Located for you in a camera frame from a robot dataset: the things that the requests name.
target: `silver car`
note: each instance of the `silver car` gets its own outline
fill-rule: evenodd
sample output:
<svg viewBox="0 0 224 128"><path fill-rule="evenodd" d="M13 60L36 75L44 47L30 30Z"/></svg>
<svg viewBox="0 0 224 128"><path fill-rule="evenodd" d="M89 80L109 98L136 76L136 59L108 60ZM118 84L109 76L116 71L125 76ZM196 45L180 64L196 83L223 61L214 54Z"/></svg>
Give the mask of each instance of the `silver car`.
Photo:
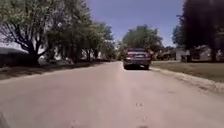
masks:
<svg viewBox="0 0 224 128"><path fill-rule="evenodd" d="M145 69L149 69L150 64L151 55L143 48L130 48L123 58L124 69L128 69L131 65L144 66Z"/></svg>

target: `road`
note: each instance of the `road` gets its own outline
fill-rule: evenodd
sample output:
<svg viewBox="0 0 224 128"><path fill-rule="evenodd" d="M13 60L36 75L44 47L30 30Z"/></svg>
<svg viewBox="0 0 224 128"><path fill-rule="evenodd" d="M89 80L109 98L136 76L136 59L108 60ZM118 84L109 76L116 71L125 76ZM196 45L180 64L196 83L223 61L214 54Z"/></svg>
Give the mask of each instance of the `road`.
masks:
<svg viewBox="0 0 224 128"><path fill-rule="evenodd" d="M223 128L224 100L120 62L0 82L10 128Z"/></svg>

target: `sky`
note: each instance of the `sky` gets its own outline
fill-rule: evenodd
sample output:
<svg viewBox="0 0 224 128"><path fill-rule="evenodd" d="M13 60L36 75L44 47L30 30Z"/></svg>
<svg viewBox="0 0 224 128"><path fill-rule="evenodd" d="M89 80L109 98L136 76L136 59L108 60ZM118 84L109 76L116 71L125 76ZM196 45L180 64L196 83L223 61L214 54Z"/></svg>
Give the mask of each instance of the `sky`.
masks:
<svg viewBox="0 0 224 128"><path fill-rule="evenodd" d="M163 45L172 43L173 28L182 13L183 0L88 0L94 21L112 27L116 41L122 40L129 29L147 24L158 28Z"/></svg>

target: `lawn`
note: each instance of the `lawn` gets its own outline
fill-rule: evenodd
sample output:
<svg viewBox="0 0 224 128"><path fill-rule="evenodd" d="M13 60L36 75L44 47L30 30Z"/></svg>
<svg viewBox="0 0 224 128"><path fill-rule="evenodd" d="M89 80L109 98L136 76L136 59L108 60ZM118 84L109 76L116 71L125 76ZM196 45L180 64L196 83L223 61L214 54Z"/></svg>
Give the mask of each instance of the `lawn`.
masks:
<svg viewBox="0 0 224 128"><path fill-rule="evenodd" d="M82 62L74 65L46 65L35 67L7 67L0 68L0 80L8 79L12 77L20 77L34 74L43 74L46 72L54 72L59 70L69 70L74 68L84 68L101 64L103 62Z"/></svg>
<svg viewBox="0 0 224 128"><path fill-rule="evenodd" d="M153 62L152 66L224 82L224 63Z"/></svg>

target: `house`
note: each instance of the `house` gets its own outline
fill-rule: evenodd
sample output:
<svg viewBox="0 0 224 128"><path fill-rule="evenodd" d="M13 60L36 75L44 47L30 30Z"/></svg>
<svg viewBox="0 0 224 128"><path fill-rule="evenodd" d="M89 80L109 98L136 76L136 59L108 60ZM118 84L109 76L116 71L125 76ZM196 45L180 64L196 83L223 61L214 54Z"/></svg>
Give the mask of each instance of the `house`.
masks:
<svg viewBox="0 0 224 128"><path fill-rule="evenodd" d="M0 47L0 67L27 65L29 56L26 52L14 48Z"/></svg>

